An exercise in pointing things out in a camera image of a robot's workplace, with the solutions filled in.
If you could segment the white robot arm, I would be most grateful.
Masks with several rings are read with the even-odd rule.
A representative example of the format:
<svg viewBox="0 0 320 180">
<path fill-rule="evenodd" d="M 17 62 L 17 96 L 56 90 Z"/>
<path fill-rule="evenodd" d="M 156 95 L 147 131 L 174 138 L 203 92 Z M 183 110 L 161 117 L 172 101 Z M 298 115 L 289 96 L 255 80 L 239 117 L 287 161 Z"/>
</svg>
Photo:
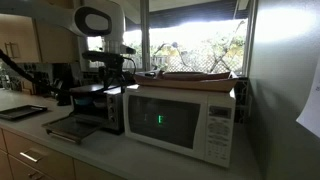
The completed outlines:
<svg viewBox="0 0 320 180">
<path fill-rule="evenodd" d="M 82 37 L 101 37 L 103 51 L 85 51 L 86 60 L 104 62 L 108 76 L 120 81 L 123 78 L 123 54 L 135 50 L 123 44 L 125 15 L 122 7 L 105 0 L 92 0 L 84 6 L 66 9 L 43 0 L 0 0 L 2 14 L 19 15 L 43 20 L 63 27 Z"/>
</svg>

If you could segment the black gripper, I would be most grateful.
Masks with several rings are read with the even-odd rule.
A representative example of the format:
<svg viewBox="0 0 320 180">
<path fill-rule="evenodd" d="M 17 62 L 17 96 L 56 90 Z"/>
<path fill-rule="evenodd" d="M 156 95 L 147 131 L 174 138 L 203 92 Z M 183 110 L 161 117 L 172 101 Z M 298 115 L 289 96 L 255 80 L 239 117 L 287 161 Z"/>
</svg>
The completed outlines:
<svg viewBox="0 0 320 180">
<path fill-rule="evenodd" d="M 82 57 L 86 60 L 104 63 L 98 68 L 99 78 L 103 81 L 103 90 L 109 90 L 114 80 L 117 80 L 120 86 L 124 85 L 123 56 L 108 52 L 86 51 Z"/>
</svg>

